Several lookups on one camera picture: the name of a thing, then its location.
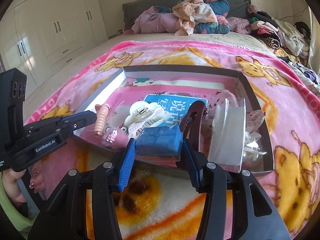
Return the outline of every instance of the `gray headboard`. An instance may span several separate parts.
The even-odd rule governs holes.
[[[122,5],[122,10],[124,12],[124,23],[125,28],[129,28],[130,21],[143,11],[148,10],[153,5],[161,5],[165,7],[172,8],[179,1],[183,0],[137,0],[134,2],[125,3]],[[251,4],[251,0],[227,0],[230,5],[230,11],[228,17],[239,17],[247,18],[246,8]]]

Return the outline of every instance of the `beige bed sheet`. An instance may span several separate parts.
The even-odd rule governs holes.
[[[116,44],[122,41],[206,41],[220,44],[237,45],[272,54],[261,42],[250,35],[230,32],[228,34],[193,34],[191,36],[174,36],[173,33],[154,33],[121,35],[91,49],[65,66],[59,73],[45,81],[24,102],[23,118],[26,121],[31,114],[59,87],[86,67],[91,61],[106,53]]]

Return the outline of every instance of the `wardrobe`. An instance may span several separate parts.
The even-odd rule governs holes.
[[[27,75],[26,97],[106,40],[98,0],[14,0],[0,22],[4,68]]]

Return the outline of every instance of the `silver bolt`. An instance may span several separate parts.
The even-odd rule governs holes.
[[[68,172],[68,175],[69,176],[74,176],[74,175],[76,175],[77,174],[77,170],[75,170],[75,169],[72,169],[72,170],[70,170],[69,172]]]
[[[243,170],[242,171],[242,174],[244,175],[244,176],[246,176],[246,177],[249,177],[250,176],[250,171],[248,171],[248,170]]]
[[[111,162],[106,162],[103,164],[103,167],[106,169],[110,169],[112,167],[112,163]]]
[[[217,165],[215,163],[207,163],[207,167],[209,169],[215,169],[217,167]]]

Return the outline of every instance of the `person's arm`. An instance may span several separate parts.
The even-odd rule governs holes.
[[[11,169],[0,173],[0,205],[14,227],[26,237],[26,231],[33,225],[34,220],[24,217],[13,206],[13,203],[19,206],[26,202],[16,183],[16,179],[23,174],[24,172],[14,172]]]

